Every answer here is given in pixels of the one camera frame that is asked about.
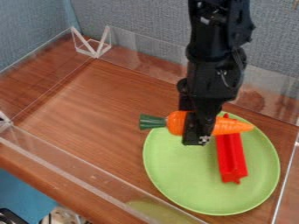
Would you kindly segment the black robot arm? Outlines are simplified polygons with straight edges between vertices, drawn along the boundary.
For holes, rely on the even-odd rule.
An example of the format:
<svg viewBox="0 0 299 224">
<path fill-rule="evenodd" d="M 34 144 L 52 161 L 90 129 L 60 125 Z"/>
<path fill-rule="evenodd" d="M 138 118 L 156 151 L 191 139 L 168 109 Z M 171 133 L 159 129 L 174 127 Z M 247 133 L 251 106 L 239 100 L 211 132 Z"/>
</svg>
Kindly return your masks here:
<svg viewBox="0 0 299 224">
<path fill-rule="evenodd" d="M 204 145 L 223 104 L 239 94 L 247 67 L 242 46 L 256 26 L 250 0 L 188 0 L 188 13 L 187 76 L 176 84 L 179 109 L 187 112 L 182 143 Z"/>
</svg>

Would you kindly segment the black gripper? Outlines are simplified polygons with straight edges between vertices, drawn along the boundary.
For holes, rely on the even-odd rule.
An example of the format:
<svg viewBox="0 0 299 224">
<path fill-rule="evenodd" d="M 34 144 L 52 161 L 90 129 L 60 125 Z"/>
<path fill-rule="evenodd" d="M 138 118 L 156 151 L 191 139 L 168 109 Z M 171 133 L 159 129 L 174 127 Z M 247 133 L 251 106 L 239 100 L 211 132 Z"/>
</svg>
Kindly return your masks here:
<svg viewBox="0 0 299 224">
<path fill-rule="evenodd" d="M 247 55 L 239 48 L 220 61 L 187 59 L 187 76 L 176 84 L 179 110 L 187 112 L 182 143 L 204 146 L 211 140 L 223 104 L 236 99 L 244 79 Z"/>
</svg>

